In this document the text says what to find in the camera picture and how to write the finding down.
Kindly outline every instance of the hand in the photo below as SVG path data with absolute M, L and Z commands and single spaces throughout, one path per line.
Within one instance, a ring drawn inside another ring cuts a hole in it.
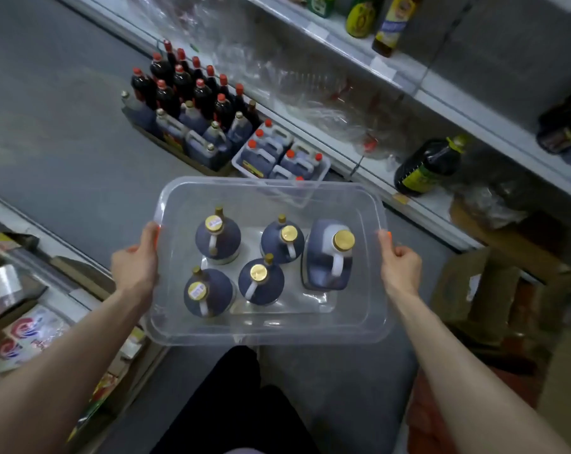
M 422 259 L 409 247 L 393 248 L 393 237 L 390 232 L 380 229 L 378 239 L 382 248 L 382 282 L 388 296 L 418 296 Z
M 151 293 L 157 280 L 155 241 L 159 229 L 157 223 L 147 223 L 140 244 L 115 252 L 111 258 L 111 273 L 117 290 L 143 302 L 144 311 L 150 307 Z

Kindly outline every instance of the bottle with yellow cap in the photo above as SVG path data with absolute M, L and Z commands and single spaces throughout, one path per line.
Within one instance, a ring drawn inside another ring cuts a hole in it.
M 241 230 L 237 223 L 224 216 L 222 207 L 216 207 L 199 225 L 195 244 L 203 256 L 215 265 L 226 265 L 237 258 L 241 245 Z
M 316 220 L 302 254 L 302 283 L 310 290 L 344 290 L 353 270 L 355 236 L 338 220 Z
M 467 143 L 466 136 L 428 140 L 395 172 L 395 188 L 408 196 L 432 190 L 444 178 L 456 173 Z
M 273 254 L 273 262 L 283 265 L 294 261 L 304 251 L 304 235 L 296 223 L 281 214 L 277 221 L 269 224 L 260 239 L 262 255 Z
M 235 284 L 217 269 L 193 268 L 193 274 L 184 286 L 184 304 L 197 317 L 215 317 L 233 304 Z
M 239 273 L 239 291 L 244 298 L 257 306 L 273 304 L 281 296 L 285 276 L 274 263 L 272 253 L 263 259 L 252 259 Z

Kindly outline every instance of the gray floor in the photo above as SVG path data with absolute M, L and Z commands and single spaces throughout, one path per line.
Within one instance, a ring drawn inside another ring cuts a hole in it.
M 119 111 L 147 59 L 54 0 L 0 0 L 0 197 L 100 264 L 137 240 L 160 190 L 191 170 Z M 387 211 L 425 261 L 427 299 L 451 251 Z M 146 453 L 224 349 L 172 350 L 103 453 Z M 370 346 L 265 347 L 262 372 L 330 453 L 393 448 L 416 372 L 400 326 Z M 186 437 L 194 434 L 183 434 Z

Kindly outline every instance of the person's left arm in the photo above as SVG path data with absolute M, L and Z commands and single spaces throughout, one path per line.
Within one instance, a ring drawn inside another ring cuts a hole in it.
M 149 308 L 158 227 L 113 255 L 116 291 L 47 350 L 0 382 L 0 454 L 51 454 L 64 447 L 94 388 Z

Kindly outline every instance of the jug handle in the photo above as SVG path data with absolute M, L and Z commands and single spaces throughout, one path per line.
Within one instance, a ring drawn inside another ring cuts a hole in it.
M 210 314 L 210 311 L 208 310 L 208 303 L 206 303 L 206 300 L 201 300 L 201 302 L 199 303 L 199 310 L 201 311 L 202 317 L 207 317 Z
M 341 254 L 334 255 L 334 262 L 331 267 L 331 274 L 334 277 L 340 277 L 342 275 L 342 269 L 344 269 L 344 257 Z
M 248 287 L 247 291 L 245 292 L 245 299 L 250 301 L 251 297 L 254 296 L 256 292 L 256 288 L 258 288 L 258 282 L 252 281 L 251 285 Z
M 289 244 L 287 244 L 287 251 L 289 251 L 289 258 L 296 259 L 296 249 L 294 248 L 294 244 L 289 242 Z
M 210 254 L 216 251 L 216 243 L 218 241 L 218 236 L 216 234 L 212 234 L 210 236 Z

